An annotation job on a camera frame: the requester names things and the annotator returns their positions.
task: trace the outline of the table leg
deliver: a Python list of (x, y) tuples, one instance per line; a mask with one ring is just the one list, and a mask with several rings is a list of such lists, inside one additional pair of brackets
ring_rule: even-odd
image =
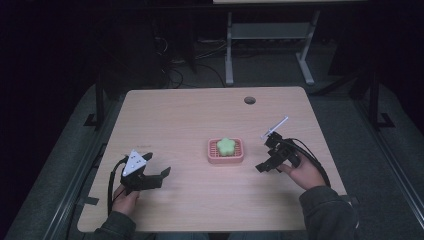
[(232, 13), (228, 13), (228, 24), (227, 24), (227, 56), (225, 57), (225, 83), (227, 86), (232, 86), (234, 84), (233, 79), (233, 62), (231, 60), (231, 31), (232, 31), (232, 22), (231, 22)]
[(305, 78), (306, 84), (313, 85), (315, 84), (314, 79), (312, 78), (311, 72), (309, 71), (308, 64), (306, 63), (306, 55), (309, 51), (309, 46), (312, 42), (312, 37), (314, 36), (315, 28), (318, 22), (320, 11), (315, 11), (312, 21), (309, 24), (308, 32), (305, 38), (305, 46), (302, 51), (296, 53), (297, 62), (299, 63), (300, 69), (302, 70), (303, 77)]

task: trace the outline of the person's hand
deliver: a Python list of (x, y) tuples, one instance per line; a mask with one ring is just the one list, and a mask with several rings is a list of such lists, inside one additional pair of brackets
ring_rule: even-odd
[(321, 173), (316, 169), (309, 159), (300, 152), (296, 152), (299, 156), (300, 164), (297, 168), (290, 167), (287, 164), (281, 164), (277, 167), (282, 172), (287, 173), (293, 181), (301, 188), (308, 190), (317, 186), (325, 186), (325, 181)]
[(125, 196), (125, 187), (122, 184), (119, 185), (113, 193), (115, 201), (112, 205), (112, 211), (120, 212), (129, 216), (134, 211), (139, 194), (139, 191), (132, 191), (130, 194)]

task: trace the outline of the jacket sleeve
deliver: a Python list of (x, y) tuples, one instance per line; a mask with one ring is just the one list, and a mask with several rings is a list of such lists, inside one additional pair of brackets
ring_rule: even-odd
[(103, 225), (96, 229), (93, 239), (131, 239), (135, 232), (135, 223), (125, 214), (112, 211)]
[(333, 189), (314, 187), (300, 198), (309, 239), (354, 239), (358, 217)]

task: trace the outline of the green sponge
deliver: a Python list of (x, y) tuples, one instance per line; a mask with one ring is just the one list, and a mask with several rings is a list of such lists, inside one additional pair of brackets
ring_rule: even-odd
[(236, 149), (236, 141), (223, 138), (216, 143), (219, 154), (223, 157), (234, 155)]

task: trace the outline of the wooden table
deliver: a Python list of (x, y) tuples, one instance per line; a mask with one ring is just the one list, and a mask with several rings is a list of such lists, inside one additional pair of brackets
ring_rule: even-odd
[[(246, 97), (256, 103), (246, 104)], [(304, 229), (298, 201), (304, 190), (284, 173), (255, 168), (269, 157), (260, 136), (284, 115), (289, 119), (277, 132), (303, 141), (321, 161), (333, 189), (346, 194), (300, 87), (130, 91), (89, 193), (99, 201), (84, 206), (78, 229), (92, 232), (106, 220), (109, 173), (132, 149), (154, 153), (145, 174), (172, 167), (162, 188), (141, 193), (132, 216), (137, 231)], [(242, 163), (208, 162), (208, 140), (223, 137), (242, 139)]]

